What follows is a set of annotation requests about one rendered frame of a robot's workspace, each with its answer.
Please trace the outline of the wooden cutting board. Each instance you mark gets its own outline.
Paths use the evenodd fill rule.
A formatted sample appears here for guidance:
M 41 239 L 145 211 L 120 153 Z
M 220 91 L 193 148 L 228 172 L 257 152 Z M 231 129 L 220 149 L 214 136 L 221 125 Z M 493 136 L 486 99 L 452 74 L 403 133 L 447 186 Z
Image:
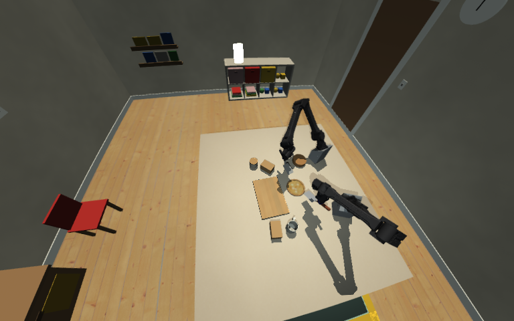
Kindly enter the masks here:
M 262 219 L 289 213 L 277 177 L 253 181 Z

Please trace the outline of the round cheese pizza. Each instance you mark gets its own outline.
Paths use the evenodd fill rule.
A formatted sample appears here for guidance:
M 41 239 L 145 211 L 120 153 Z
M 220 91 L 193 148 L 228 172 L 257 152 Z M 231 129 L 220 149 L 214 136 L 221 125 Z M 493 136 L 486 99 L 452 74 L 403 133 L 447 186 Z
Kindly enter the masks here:
M 291 195 L 300 196 L 305 192 L 304 184 L 298 179 L 291 179 L 287 182 L 286 188 Z

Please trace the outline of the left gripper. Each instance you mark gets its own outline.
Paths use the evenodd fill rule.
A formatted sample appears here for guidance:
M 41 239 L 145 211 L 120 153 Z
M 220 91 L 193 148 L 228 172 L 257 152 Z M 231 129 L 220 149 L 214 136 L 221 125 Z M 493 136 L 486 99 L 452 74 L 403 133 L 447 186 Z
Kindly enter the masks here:
M 329 200 L 329 198 L 324 195 L 321 196 L 321 198 L 318 195 L 316 195 L 315 198 L 318 200 L 320 205 Z

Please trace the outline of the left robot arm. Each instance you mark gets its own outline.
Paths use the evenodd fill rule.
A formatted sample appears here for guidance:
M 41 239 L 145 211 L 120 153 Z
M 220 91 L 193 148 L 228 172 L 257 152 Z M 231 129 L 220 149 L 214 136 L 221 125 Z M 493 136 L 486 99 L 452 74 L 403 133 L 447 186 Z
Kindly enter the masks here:
M 363 203 L 360 203 L 358 200 L 356 200 L 354 195 L 345 198 L 338 194 L 338 192 L 336 192 L 336 190 L 334 190 L 331 186 L 329 186 L 329 184 L 324 183 L 316 178 L 312 182 L 311 187 L 314 190 L 318 191 L 317 195 L 320 198 L 321 196 L 325 195 L 326 197 L 336 201 L 342 207 L 346 208 L 346 210 L 348 210 L 349 213 L 351 213 L 356 218 L 362 220 L 365 224 L 367 224 L 371 229 L 369 234 L 373 236 L 375 239 L 377 239 L 380 243 L 384 244 L 386 242 L 398 248 L 398 246 L 401 244 L 401 241 L 403 241 L 407 237 L 407 235 L 405 235 L 397 229 L 398 225 L 396 225 L 389 219 L 385 218 L 384 216 L 382 216 L 381 219 L 378 219 L 377 217 L 373 216 L 367 210 L 369 207 L 365 206 Z M 377 231 L 377 233 L 375 231 Z

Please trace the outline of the brown rectangular block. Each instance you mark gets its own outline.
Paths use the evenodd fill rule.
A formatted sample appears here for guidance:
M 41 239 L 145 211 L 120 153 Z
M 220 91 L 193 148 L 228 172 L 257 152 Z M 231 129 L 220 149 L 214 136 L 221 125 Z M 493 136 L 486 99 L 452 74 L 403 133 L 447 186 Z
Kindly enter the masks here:
M 269 174 L 274 170 L 274 167 L 275 167 L 275 165 L 268 162 L 267 160 L 264 160 L 262 162 L 262 164 L 260 165 L 260 168 Z
M 270 221 L 270 236 L 271 239 L 281 239 L 282 229 L 280 221 Z

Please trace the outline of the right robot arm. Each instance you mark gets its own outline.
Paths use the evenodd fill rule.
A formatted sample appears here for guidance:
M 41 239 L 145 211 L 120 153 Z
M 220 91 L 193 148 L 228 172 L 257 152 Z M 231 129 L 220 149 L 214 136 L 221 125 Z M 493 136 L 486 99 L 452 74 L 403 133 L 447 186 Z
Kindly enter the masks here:
M 316 148 L 319 150 L 324 150 L 328 148 L 326 145 L 326 142 L 324 142 L 325 139 L 325 133 L 319 129 L 317 126 L 317 123 L 315 121 L 315 118 L 313 116 L 310 104 L 309 104 L 309 98 L 303 98 L 301 100 L 297 100 L 294 102 L 292 109 L 293 113 L 288 125 L 288 128 L 286 130 L 286 133 L 284 134 L 284 137 L 282 138 L 282 142 L 280 143 L 280 146 L 283 148 L 283 151 L 281 153 L 282 158 L 284 160 L 288 160 L 291 156 L 292 152 L 295 151 L 295 147 L 293 146 L 293 137 L 294 137 L 294 131 L 301 113 L 301 110 L 303 109 L 305 112 L 305 115 L 307 117 L 307 120 L 311 127 L 311 138 L 312 140 L 317 141 Z

